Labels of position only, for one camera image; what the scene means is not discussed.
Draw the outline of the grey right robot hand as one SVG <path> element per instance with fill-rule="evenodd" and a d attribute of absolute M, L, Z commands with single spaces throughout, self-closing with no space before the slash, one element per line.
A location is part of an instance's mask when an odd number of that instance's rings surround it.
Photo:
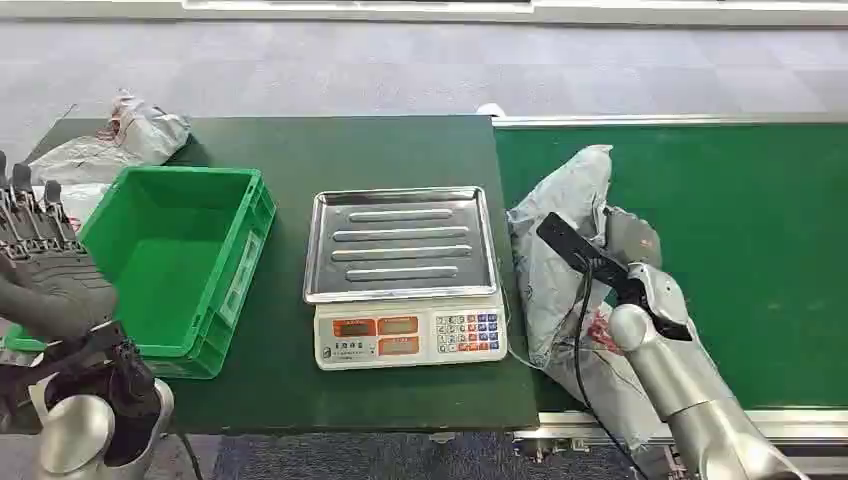
<path fill-rule="evenodd" d="M 607 207 L 605 213 L 605 248 L 615 259 L 662 267 L 659 234 L 646 220 L 619 207 Z"/>

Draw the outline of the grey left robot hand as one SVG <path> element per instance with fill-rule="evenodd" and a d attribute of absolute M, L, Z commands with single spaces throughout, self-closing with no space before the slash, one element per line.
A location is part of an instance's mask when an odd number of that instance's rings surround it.
<path fill-rule="evenodd" d="M 117 292 L 78 240 L 50 180 L 37 199 L 31 168 L 1 175 L 1 318 L 45 342 L 113 320 Z"/>

